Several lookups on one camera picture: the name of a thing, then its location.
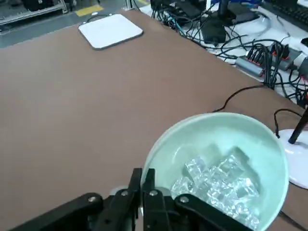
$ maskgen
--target table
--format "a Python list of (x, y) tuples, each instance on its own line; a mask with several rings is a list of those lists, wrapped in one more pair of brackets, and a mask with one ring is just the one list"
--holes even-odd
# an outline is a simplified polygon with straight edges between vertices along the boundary
[[(106, 197), (168, 127), (257, 84), (150, 17), (123, 15), (144, 34), (103, 51), (77, 26), (0, 50), (0, 230), (86, 192)], [(226, 111), (274, 129), (280, 108), (303, 112), (270, 89), (244, 91)], [(278, 121), (294, 128), (298, 117)], [(307, 191), (290, 185), (284, 212), (308, 227), (307, 208)], [(269, 230), (297, 229), (277, 218)]]
[[(218, 9), (218, 4), (216, 4), (211, 9), (211, 11), (216, 11), (217, 9)], [(148, 16), (151, 16), (153, 12), (150, 5), (141, 7), (140, 10)], [(294, 26), (293, 24), (287, 22), (286, 20), (282, 18), (277, 19), (276, 15), (263, 9), (262, 7), (258, 7), (257, 11), (261, 12), (262, 14), (265, 14), (270, 20), (261, 16), (259, 19), (253, 20), (251, 22), (242, 23), (242, 24), (236, 25), (235, 27), (231, 27), (232, 30), (238, 33), (239, 35), (248, 35), (247, 37), (242, 38), (243, 43), (252, 41), (253, 39), (275, 39), (278, 41), (281, 41), (283, 39), (282, 41), (283, 44), (289, 44), (291, 48), (301, 51), (301, 48), (299, 47), (300, 41), (301, 39), (308, 37), (308, 32)], [(227, 27), (226, 27), (226, 30), (231, 36), (233, 35), (232, 37), (236, 36), (236, 34), (235, 33), (232, 34), (231, 33), (232, 30), (229, 30)], [(200, 39), (200, 36), (198, 34), (196, 35), (196, 39)], [(270, 45), (271, 42), (263, 42), (263, 44)], [(240, 45), (240, 42), (237, 39), (230, 42), (230, 44), (228, 44), (225, 47), (226, 48), (233, 47), (236, 45)], [(220, 50), (208, 50), (208, 51), (213, 54), (219, 54), (221, 52)], [(243, 48), (238, 48), (238, 49), (234, 49), (228, 52), (228, 54), (242, 56), (246, 54), (246, 51)], [(302, 53), (295, 60), (295, 64), (300, 66), (303, 59), (307, 56), (308, 54)], [(230, 63), (234, 63), (234, 60), (226, 60), (226, 61)], [(282, 75), (283, 81), (288, 82), (290, 73), (284, 72), (281, 70), (279, 72)], [(292, 76), (292, 80), (296, 78), (297, 78), (297, 73), (294, 72)], [(258, 81), (263, 81), (263, 78), (255, 78), (255, 79), (257, 79)], [(288, 95), (295, 92), (294, 88), (292, 88), (290, 85), (285, 85), (285, 90)], [(282, 88), (279, 85), (276, 86), (275, 91), (279, 93), (280, 95), (284, 95)]]

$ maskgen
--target bowl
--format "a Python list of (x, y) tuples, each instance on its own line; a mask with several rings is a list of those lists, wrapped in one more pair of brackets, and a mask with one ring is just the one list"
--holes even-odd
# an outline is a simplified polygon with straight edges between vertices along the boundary
[(152, 147), (144, 166), (141, 182), (154, 168), (155, 186), (171, 189), (183, 176), (184, 164), (200, 156), (211, 165), (232, 150), (241, 150), (257, 175), (259, 197), (256, 207), (260, 224), (266, 230), (277, 217), (286, 198), (289, 180), (284, 149), (261, 122), (240, 114), (209, 113), (195, 115), (169, 128)]

